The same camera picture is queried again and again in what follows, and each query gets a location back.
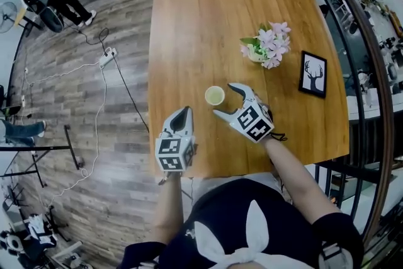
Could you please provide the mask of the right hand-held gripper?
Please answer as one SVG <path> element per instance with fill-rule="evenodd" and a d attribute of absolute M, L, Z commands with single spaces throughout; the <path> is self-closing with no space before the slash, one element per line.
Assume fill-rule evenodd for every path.
<path fill-rule="evenodd" d="M 274 124 L 268 113 L 266 105 L 262 105 L 254 99 L 254 91 L 242 83 L 229 83 L 228 87 L 242 96 L 243 106 L 233 112 L 213 110 L 213 113 L 222 120 L 230 123 L 230 126 L 243 136 L 258 143 L 273 129 Z"/>

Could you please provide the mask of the person's dark top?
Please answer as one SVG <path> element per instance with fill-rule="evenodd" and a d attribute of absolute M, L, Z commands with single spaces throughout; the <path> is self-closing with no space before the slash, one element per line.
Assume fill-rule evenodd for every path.
<path fill-rule="evenodd" d="M 349 215 L 328 214 L 311 224 L 280 193 L 248 179 L 231 181 L 202 196 L 169 244 L 150 241 L 127 246 L 118 269 L 210 269 L 215 263 L 196 248 L 195 222 L 206 225 L 230 255 L 247 247 L 246 218 L 253 200 L 268 225 L 270 240 L 264 253 L 319 269 L 323 243 L 337 243 L 351 253 L 353 269 L 360 269 L 363 242 Z"/>

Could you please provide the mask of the person's right forearm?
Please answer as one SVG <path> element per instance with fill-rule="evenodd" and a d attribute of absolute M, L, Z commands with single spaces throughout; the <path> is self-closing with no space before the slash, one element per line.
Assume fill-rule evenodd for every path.
<path fill-rule="evenodd" d="M 340 209 L 327 198 L 304 165 L 282 142 L 268 138 L 263 145 L 294 206 L 308 222 L 313 224 L 325 215 L 340 213 Z"/>

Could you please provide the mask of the person's left forearm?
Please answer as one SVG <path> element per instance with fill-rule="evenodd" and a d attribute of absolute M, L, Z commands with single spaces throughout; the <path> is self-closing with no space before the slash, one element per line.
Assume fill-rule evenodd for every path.
<path fill-rule="evenodd" d="M 184 223 L 181 177 L 171 173 L 161 186 L 149 239 L 169 244 Z"/>

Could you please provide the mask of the black round device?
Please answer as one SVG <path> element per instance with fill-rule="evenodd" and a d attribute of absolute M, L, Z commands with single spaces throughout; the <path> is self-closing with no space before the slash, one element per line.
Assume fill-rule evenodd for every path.
<path fill-rule="evenodd" d="M 64 21 L 58 12 L 52 7 L 46 7 L 40 14 L 40 19 L 45 26 L 54 33 L 61 33 L 64 30 Z"/>

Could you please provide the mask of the white power strip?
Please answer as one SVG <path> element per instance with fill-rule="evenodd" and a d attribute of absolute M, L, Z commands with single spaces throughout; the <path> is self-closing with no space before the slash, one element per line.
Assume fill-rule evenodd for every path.
<path fill-rule="evenodd" d="M 116 48 L 111 47 L 106 48 L 104 54 L 99 59 L 100 68 L 103 69 L 109 62 L 114 60 L 116 55 L 117 55 Z"/>

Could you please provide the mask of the pink flowers in white pot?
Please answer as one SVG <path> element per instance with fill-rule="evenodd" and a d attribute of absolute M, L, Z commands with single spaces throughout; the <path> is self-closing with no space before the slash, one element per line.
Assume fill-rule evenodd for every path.
<path fill-rule="evenodd" d="M 276 68 L 290 51 L 290 32 L 287 22 L 260 24 L 256 36 L 240 39 L 242 56 L 265 69 Z"/>

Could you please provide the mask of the white bow cloth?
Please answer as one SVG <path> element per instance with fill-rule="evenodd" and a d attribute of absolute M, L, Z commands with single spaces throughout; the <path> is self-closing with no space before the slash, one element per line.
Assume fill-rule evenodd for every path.
<path fill-rule="evenodd" d="M 266 218 L 255 200 L 250 203 L 246 218 L 246 248 L 239 248 L 228 255 L 206 225 L 196 221 L 194 232 L 199 254 L 215 263 L 210 269 L 229 269 L 232 265 L 251 262 L 264 269 L 314 269 L 302 261 L 263 252 L 268 246 L 270 236 Z"/>

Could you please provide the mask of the white pedestal fan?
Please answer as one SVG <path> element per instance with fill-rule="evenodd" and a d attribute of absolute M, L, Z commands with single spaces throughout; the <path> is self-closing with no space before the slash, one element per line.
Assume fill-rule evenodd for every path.
<path fill-rule="evenodd" d="M 17 8 L 14 3 L 0 4 L 0 33 L 6 33 L 14 26 L 16 15 Z"/>

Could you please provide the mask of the yellow top black leg table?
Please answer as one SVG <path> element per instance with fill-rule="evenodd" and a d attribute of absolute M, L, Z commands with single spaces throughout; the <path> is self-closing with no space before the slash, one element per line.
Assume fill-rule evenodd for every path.
<path fill-rule="evenodd" d="M 43 30 L 43 28 L 39 24 L 35 23 L 33 20 L 31 20 L 31 19 L 29 19 L 28 17 L 25 16 L 26 12 L 27 12 L 26 8 L 21 8 L 20 9 L 18 14 L 16 15 L 16 19 L 14 21 L 14 26 L 17 26 L 17 25 L 21 26 L 21 21 L 25 21 L 26 25 L 24 26 L 24 28 L 27 28 L 28 26 L 31 26 L 31 27 L 35 27 L 35 28 L 37 28 L 39 30 Z"/>

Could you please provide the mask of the black frame glass desk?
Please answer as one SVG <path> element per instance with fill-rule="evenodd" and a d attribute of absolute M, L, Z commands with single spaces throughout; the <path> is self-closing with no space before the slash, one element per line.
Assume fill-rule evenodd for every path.
<path fill-rule="evenodd" d="M 42 177 L 40 175 L 40 171 L 38 168 L 38 163 L 47 156 L 52 151 L 69 151 L 74 166 L 77 170 L 80 170 L 84 163 L 79 161 L 78 157 L 75 154 L 71 138 L 69 135 L 71 127 L 70 125 L 64 125 L 64 135 L 66 139 L 66 144 L 64 145 L 56 145 L 56 146 L 34 146 L 34 147 L 23 147 L 23 146 L 0 146 L 0 152 L 14 152 L 15 155 L 11 158 L 10 162 L 8 163 L 5 170 L 0 170 L 0 178 L 13 178 L 17 176 L 24 176 L 24 175 L 36 175 L 40 185 L 42 188 L 47 186 L 46 183 L 43 182 Z M 20 152 L 31 152 L 33 151 L 34 154 L 31 154 L 32 163 L 27 167 L 24 171 L 18 171 L 16 173 L 11 172 L 11 167 L 14 163 L 15 158 Z"/>

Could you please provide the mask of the yellow paper cup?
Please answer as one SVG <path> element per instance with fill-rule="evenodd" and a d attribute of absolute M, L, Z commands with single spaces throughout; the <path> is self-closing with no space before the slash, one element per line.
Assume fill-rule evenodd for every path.
<path fill-rule="evenodd" d="M 218 106 L 224 99 L 225 92 L 220 86 L 211 86 L 205 91 L 205 100 L 209 105 Z"/>

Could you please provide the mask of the black railing with wooden handrail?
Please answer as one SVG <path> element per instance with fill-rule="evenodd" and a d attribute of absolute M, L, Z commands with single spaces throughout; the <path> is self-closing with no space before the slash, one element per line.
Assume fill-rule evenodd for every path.
<path fill-rule="evenodd" d="M 376 91 L 375 101 L 378 103 L 379 114 L 371 117 L 365 111 L 364 95 L 367 90 L 360 84 L 358 72 L 358 53 L 353 48 L 348 34 L 341 23 L 341 15 L 337 14 L 332 0 L 323 0 L 327 6 L 324 15 L 328 26 L 334 26 L 332 33 L 335 40 L 343 43 L 350 71 L 350 80 L 353 82 L 353 98 L 358 105 L 358 118 L 349 121 L 349 154 L 317 163 L 314 168 L 314 177 L 319 179 L 320 171 L 326 171 L 325 193 L 331 191 L 332 175 L 339 175 L 340 186 L 337 191 L 336 204 L 345 205 L 342 194 L 345 191 L 346 181 L 356 181 L 352 196 L 349 214 L 358 219 L 359 204 L 363 201 L 363 184 L 370 183 L 374 187 L 374 196 L 370 199 L 368 215 L 359 221 L 364 226 L 361 235 L 365 246 L 370 244 L 376 234 L 379 220 L 389 190 L 392 174 L 394 153 L 394 112 L 392 95 L 389 88 L 387 73 L 383 65 L 383 58 L 378 46 L 375 33 L 370 26 L 369 19 L 358 0 L 344 0 L 348 12 L 358 27 L 358 40 L 364 46 L 366 65 L 370 72 L 370 85 Z"/>

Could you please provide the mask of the black framed deer picture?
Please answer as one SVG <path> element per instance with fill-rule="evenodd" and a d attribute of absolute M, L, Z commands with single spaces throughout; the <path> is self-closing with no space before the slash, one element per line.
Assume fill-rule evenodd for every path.
<path fill-rule="evenodd" d="M 319 98 L 326 97 L 327 60 L 325 58 L 302 51 L 298 90 Z"/>

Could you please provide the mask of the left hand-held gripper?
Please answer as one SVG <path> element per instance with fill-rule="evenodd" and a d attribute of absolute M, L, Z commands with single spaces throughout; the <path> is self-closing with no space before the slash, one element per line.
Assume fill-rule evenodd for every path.
<path fill-rule="evenodd" d="M 193 110 L 186 106 L 172 113 L 164 122 L 163 131 L 170 134 L 193 134 Z M 155 157 L 163 172 L 185 172 L 195 155 L 195 137 L 176 136 L 156 139 Z"/>

